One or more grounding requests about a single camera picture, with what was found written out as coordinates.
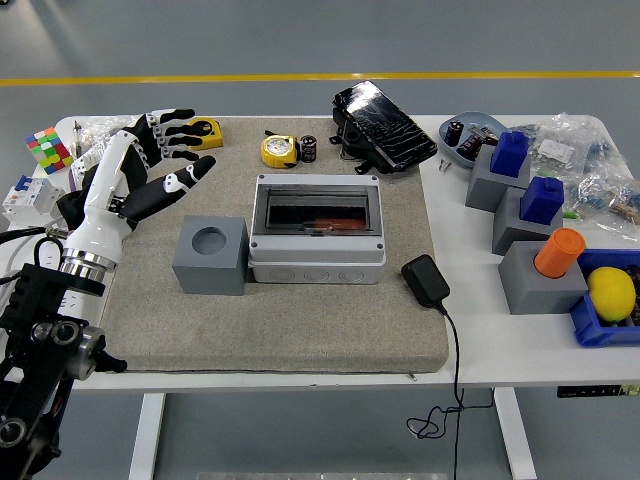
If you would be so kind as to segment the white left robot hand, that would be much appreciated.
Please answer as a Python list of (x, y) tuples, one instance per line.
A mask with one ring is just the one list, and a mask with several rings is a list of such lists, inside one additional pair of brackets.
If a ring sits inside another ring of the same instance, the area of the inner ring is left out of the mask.
[(96, 261), (109, 270), (120, 263), (122, 244), (144, 219), (183, 198), (215, 165), (191, 146), (204, 131), (192, 109), (155, 110), (119, 129), (79, 191), (58, 208), (71, 231), (63, 262)]

